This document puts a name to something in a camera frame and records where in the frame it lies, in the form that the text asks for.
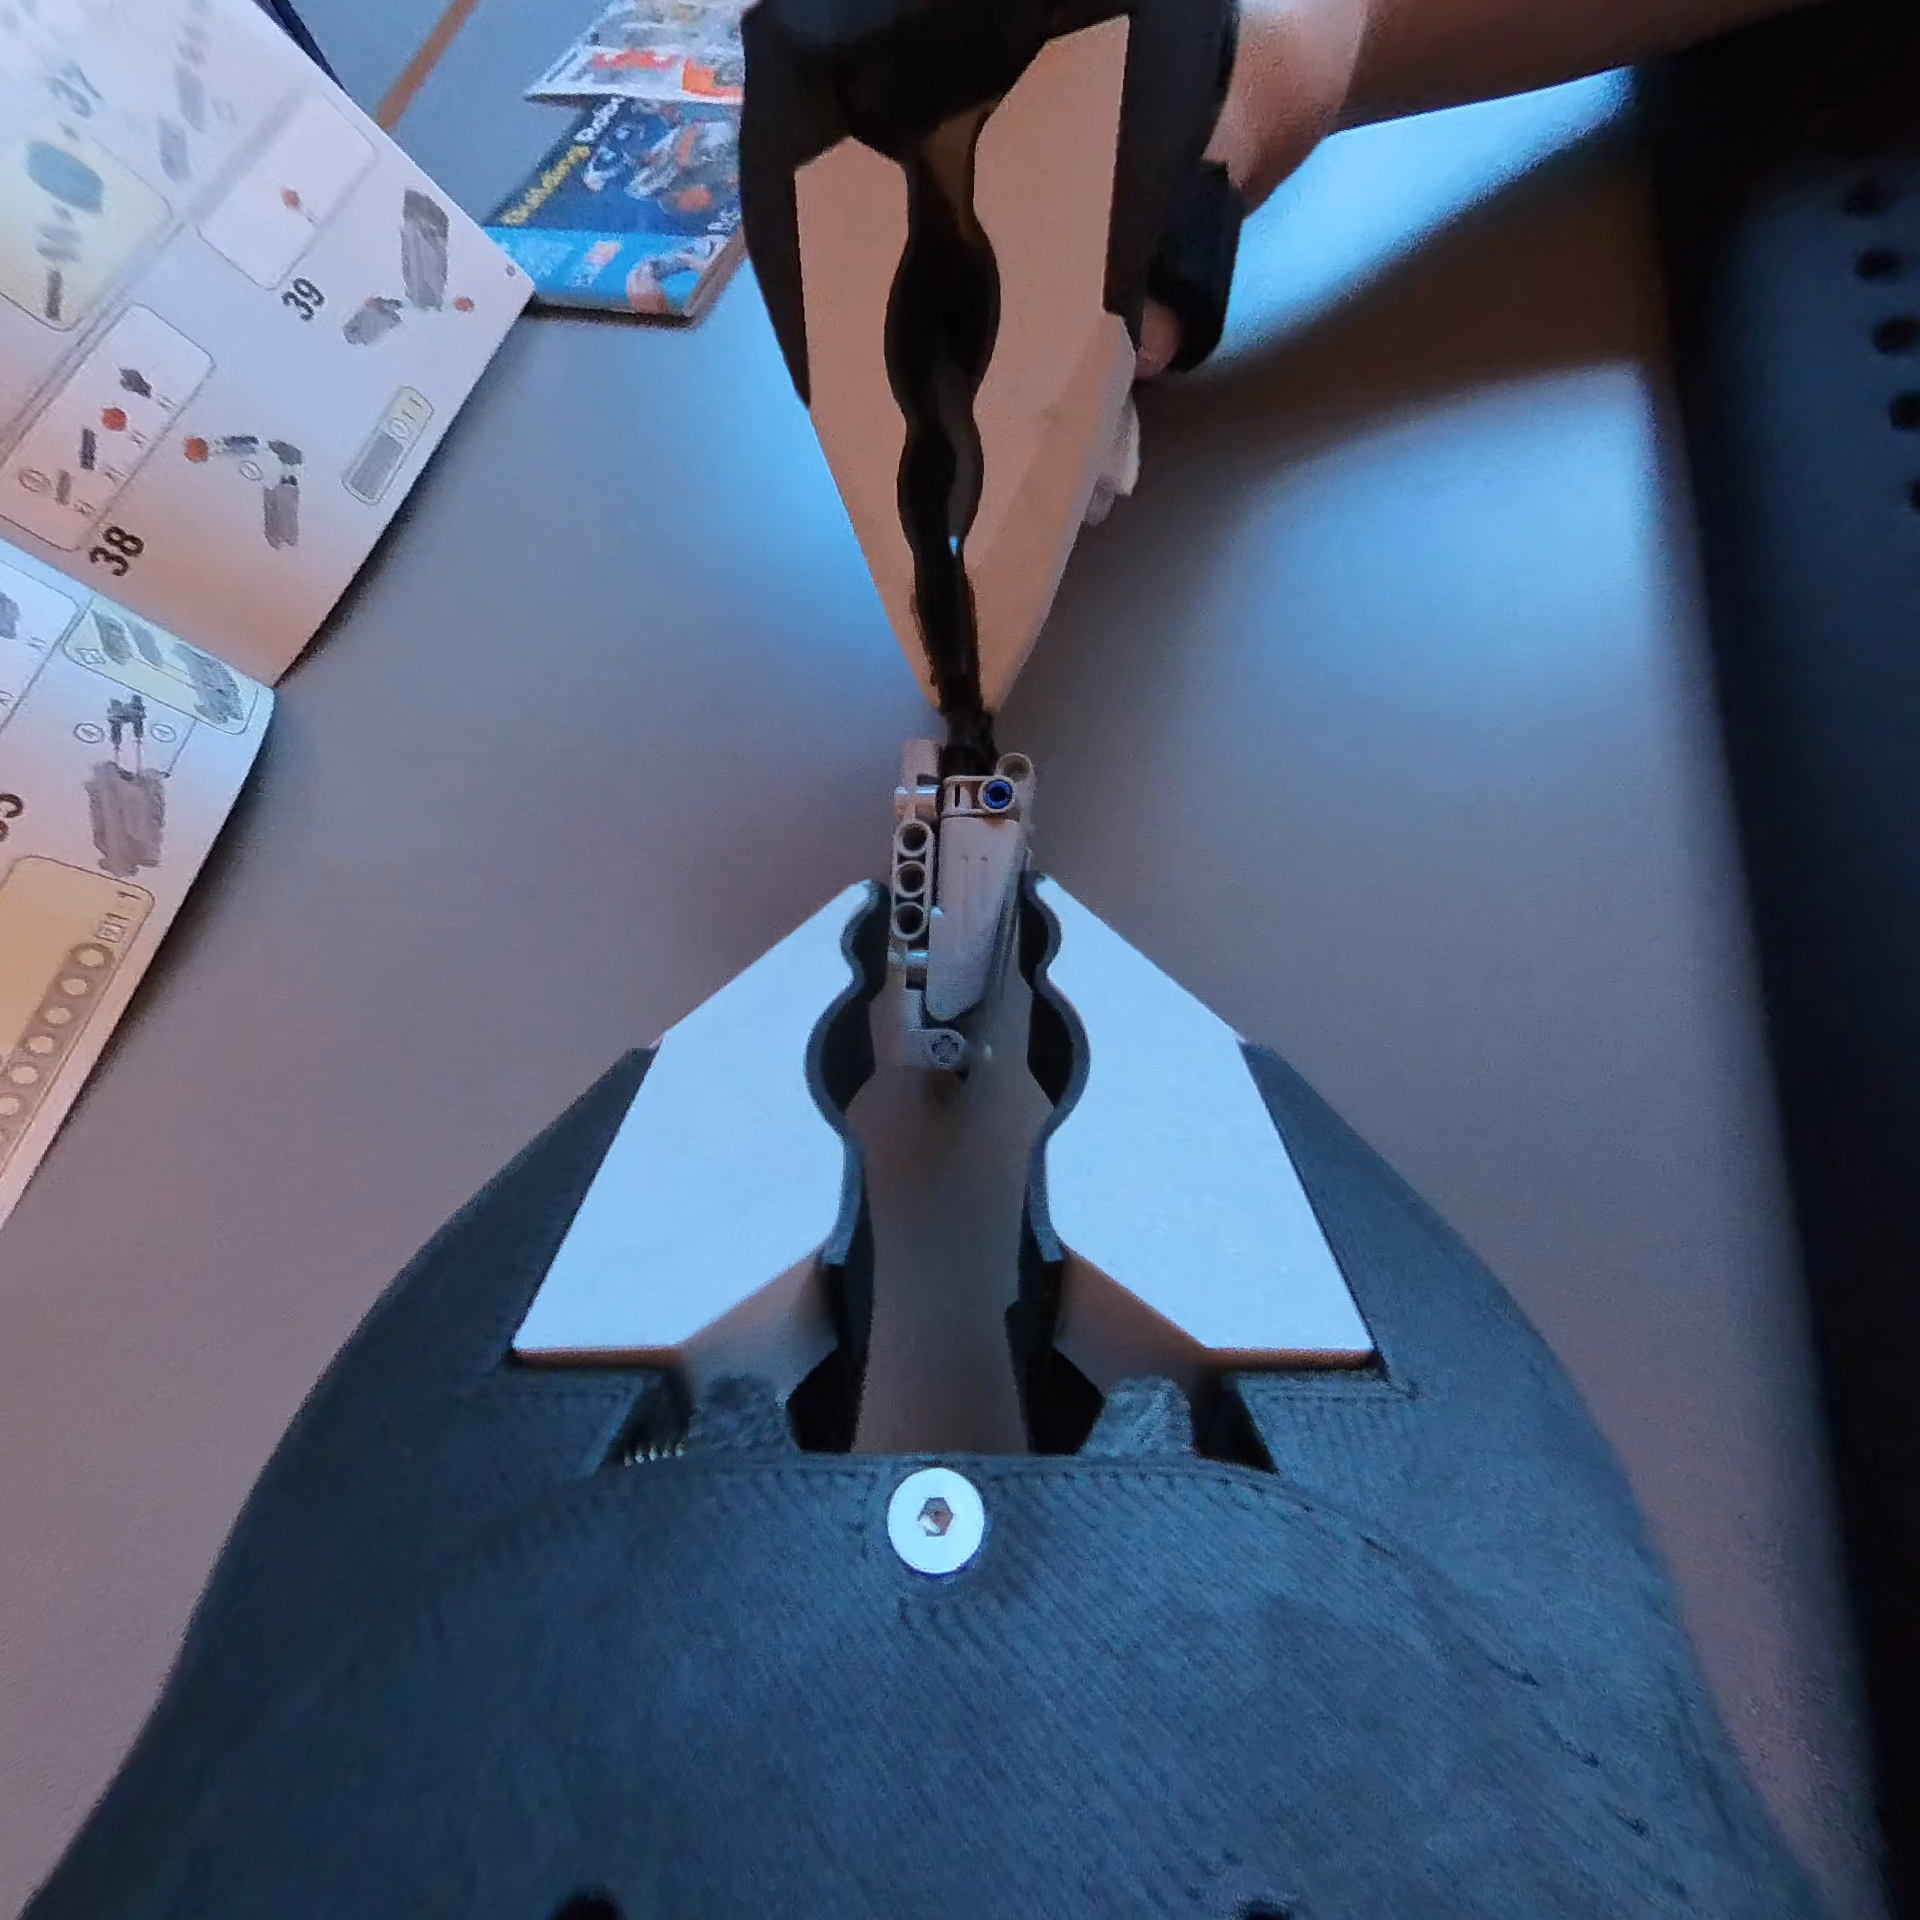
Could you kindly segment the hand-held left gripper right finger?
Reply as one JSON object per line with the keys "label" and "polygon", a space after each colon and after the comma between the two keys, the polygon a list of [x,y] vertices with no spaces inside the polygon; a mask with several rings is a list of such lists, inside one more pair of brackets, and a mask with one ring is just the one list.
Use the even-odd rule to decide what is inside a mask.
{"label": "hand-held left gripper right finger", "polygon": [[1194,1399],[1231,1376],[1376,1358],[1241,1034],[1075,899],[1021,895],[1027,1068],[1050,1104],[1027,1177],[1021,1404],[1080,1412],[1128,1379]]}

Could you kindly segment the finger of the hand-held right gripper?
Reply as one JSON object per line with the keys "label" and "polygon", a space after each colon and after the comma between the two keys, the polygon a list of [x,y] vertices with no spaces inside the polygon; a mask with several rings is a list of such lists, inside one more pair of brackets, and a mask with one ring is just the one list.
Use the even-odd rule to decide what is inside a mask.
{"label": "finger of the hand-held right gripper", "polygon": [[907,422],[887,360],[889,308],[909,232],[907,176],[895,157],[871,147],[831,147],[797,169],[794,189],[809,413],[889,624],[936,705],[901,516]]}
{"label": "finger of the hand-held right gripper", "polygon": [[1104,305],[1128,36],[1119,14],[1049,40],[973,144],[973,213],[998,276],[965,539],[991,710],[1044,627],[1133,383],[1134,339]]}

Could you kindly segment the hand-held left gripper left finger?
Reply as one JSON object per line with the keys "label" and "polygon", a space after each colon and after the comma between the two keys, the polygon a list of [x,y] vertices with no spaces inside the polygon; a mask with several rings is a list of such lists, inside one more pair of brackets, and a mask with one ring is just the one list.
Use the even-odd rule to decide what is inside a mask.
{"label": "hand-held left gripper left finger", "polygon": [[848,1112],[874,1073],[880,890],[854,882],[652,1050],[512,1350],[754,1376],[856,1412],[872,1230]]}

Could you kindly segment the grey toy brick assembly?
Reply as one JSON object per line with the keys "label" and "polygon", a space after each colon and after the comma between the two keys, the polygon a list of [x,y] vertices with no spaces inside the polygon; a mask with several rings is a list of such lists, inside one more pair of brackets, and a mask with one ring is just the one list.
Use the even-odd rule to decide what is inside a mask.
{"label": "grey toy brick assembly", "polygon": [[1031,859],[1037,767],[1000,755],[944,774],[941,746],[911,737],[895,787],[887,902],[890,1054],[965,1080],[1000,993]]}

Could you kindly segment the grey desk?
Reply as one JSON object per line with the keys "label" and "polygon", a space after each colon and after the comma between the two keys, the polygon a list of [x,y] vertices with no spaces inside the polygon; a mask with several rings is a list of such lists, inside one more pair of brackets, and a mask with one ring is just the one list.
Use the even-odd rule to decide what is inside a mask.
{"label": "grey desk", "polygon": [[[1143,404],[1005,735],[1038,865],[1547,1333],[1824,1912],[1884,1909],[1616,80],[1351,131]],[[114,1776],[397,1272],[876,873],[925,705],[742,266],[506,337],[5,1228],[3,1902]]]}

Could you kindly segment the person's right hand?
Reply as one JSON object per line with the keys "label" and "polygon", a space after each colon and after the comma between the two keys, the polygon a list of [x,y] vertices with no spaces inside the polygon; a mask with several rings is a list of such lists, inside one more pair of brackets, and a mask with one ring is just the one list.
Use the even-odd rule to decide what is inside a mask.
{"label": "person's right hand", "polygon": [[1255,213],[1337,128],[1368,36],[1366,1],[1245,1],[1207,160]]}

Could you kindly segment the colourful leaflet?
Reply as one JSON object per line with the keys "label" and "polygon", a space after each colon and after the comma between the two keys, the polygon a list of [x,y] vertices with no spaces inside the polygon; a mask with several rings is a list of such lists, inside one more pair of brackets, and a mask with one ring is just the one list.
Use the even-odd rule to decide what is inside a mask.
{"label": "colourful leaflet", "polygon": [[631,97],[742,105],[746,1],[615,1],[524,89],[530,102]]}

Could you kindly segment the blue booklet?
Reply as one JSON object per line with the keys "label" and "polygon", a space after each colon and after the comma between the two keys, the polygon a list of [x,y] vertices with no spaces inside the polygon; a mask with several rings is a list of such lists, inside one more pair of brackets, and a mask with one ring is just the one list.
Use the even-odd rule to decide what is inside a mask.
{"label": "blue booklet", "polygon": [[742,251],[735,108],[606,96],[484,217],[551,308],[697,321]]}

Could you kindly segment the white instruction booklet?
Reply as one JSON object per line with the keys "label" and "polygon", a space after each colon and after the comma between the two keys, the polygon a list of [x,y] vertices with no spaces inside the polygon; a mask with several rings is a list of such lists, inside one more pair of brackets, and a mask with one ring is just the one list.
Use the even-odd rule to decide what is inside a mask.
{"label": "white instruction booklet", "polygon": [[3,6],[3,1211],[527,273],[257,3]]}

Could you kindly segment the black perforated tray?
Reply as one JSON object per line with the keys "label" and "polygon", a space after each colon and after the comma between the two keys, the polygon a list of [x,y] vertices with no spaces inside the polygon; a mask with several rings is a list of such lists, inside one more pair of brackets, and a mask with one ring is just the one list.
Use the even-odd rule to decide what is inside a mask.
{"label": "black perforated tray", "polygon": [[1643,75],[1896,1916],[1919,1902],[1916,55],[1916,3],[1824,3]]}

